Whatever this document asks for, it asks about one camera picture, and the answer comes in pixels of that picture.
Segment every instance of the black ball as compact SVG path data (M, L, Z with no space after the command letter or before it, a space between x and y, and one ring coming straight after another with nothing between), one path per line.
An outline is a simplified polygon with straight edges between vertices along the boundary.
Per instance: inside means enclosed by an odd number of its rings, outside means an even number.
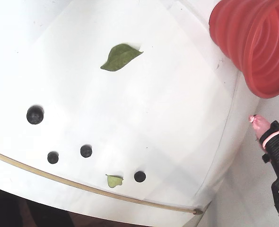
M90 157L92 155L92 147L88 144L81 147L81 156Z
M59 153L56 151L49 152L47 160L50 164L55 164L59 161Z
M143 182L146 179L146 174L142 171L138 171L134 174L134 179L136 182Z
M44 118L44 110L38 105L30 107L27 111L26 118L31 124L39 124Z

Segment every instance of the green leaf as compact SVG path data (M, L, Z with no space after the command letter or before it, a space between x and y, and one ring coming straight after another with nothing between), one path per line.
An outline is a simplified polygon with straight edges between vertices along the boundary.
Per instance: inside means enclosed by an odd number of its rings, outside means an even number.
M120 176L111 176L111 175L106 175L107 180L108 180L108 186L111 188L114 188L118 185L122 185L123 178Z
M111 49L108 60L101 66L101 69L107 71L120 70L142 53L127 44L119 44Z

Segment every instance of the red rubber cup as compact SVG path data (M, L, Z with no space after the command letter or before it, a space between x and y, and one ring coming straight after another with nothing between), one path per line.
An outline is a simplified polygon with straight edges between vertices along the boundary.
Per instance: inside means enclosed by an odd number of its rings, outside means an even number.
M222 0L210 35L261 98L279 95L279 0Z

